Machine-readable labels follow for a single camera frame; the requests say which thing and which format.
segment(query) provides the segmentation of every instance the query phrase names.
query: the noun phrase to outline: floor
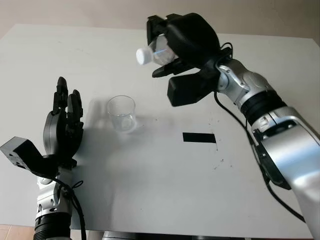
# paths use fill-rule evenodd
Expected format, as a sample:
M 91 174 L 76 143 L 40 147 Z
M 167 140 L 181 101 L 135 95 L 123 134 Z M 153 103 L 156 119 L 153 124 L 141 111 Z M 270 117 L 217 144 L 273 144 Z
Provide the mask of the floor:
M 87 240 L 101 240 L 103 232 L 87 231 Z M 33 240 L 34 228 L 25 226 L 0 225 L 0 240 Z M 81 240 L 79 230 L 71 230 L 72 240 Z

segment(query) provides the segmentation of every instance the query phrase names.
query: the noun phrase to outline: table surface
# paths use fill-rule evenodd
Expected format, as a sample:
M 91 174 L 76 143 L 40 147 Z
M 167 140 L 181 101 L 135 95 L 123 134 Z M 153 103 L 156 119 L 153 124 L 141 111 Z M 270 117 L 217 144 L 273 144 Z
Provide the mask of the table surface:
M 284 101 L 320 131 L 320 49 L 311 39 L 219 34 L 234 58 L 266 77 Z M 81 93 L 84 135 L 73 181 L 88 230 L 259 238 L 310 238 L 307 226 L 266 190 L 246 135 L 209 94 L 171 107 L 169 77 L 139 66 L 143 30 L 15 25 L 0 40 L 0 144 L 42 134 L 59 76 Z M 107 101 L 136 102 L 138 127 L 113 131 Z M 236 115 L 225 97 L 221 101 Z M 217 143 L 183 142 L 182 132 L 214 133 Z M 0 224 L 33 226 L 36 177 L 0 154 Z M 275 191 L 297 211 L 292 191 Z M 79 228 L 74 212 L 72 227 Z

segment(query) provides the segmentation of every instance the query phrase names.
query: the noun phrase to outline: bottle cap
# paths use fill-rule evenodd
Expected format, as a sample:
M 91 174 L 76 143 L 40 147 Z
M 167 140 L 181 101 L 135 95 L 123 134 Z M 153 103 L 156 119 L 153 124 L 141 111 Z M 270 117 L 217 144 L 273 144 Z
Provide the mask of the bottle cap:
M 152 61 L 152 51 L 149 48 L 139 48 L 135 56 L 140 65 L 145 65 Z

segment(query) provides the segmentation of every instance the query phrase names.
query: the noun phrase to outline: clear drinking glass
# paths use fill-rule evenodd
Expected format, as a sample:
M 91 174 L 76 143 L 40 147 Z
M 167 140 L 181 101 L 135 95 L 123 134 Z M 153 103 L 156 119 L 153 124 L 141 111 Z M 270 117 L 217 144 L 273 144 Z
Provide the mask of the clear drinking glass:
M 129 133 L 136 127 L 135 101 L 125 95 L 111 98 L 107 103 L 107 112 L 117 132 Z

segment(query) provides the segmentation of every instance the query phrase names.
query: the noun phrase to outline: black tape strip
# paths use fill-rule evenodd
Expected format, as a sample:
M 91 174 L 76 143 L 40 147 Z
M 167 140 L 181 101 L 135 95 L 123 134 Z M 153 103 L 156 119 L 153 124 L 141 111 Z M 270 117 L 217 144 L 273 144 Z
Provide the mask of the black tape strip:
M 213 133 L 183 132 L 183 141 L 192 143 L 217 143 Z

